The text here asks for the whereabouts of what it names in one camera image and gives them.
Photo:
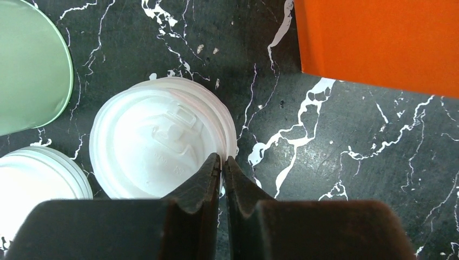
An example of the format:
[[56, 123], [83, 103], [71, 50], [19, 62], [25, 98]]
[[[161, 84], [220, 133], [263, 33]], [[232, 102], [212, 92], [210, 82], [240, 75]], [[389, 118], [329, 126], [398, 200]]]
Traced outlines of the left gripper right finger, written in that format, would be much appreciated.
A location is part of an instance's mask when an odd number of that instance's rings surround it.
[[278, 201], [224, 163], [232, 259], [415, 259], [399, 218], [377, 200]]

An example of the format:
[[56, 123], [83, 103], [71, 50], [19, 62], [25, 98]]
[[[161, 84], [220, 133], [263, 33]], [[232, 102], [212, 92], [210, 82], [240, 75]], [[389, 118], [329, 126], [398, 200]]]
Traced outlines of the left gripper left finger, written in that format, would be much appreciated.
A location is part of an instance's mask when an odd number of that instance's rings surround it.
[[6, 259], [214, 259], [221, 159], [161, 199], [49, 200], [27, 216]]

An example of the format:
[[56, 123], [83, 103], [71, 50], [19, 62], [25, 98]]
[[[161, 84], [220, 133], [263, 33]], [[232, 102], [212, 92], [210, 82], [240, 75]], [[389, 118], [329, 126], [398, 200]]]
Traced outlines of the white lids partial stack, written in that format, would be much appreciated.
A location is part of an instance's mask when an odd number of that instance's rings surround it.
[[111, 199], [162, 198], [212, 153], [237, 155], [228, 108], [201, 84], [181, 77], [138, 83], [97, 112], [89, 138], [93, 172]]

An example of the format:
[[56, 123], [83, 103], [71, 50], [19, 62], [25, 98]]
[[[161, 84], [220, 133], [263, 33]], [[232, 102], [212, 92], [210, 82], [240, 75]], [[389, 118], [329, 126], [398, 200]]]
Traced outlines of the orange paper bag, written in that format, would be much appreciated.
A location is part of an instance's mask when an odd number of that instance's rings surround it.
[[458, 1], [295, 1], [304, 73], [458, 97]]

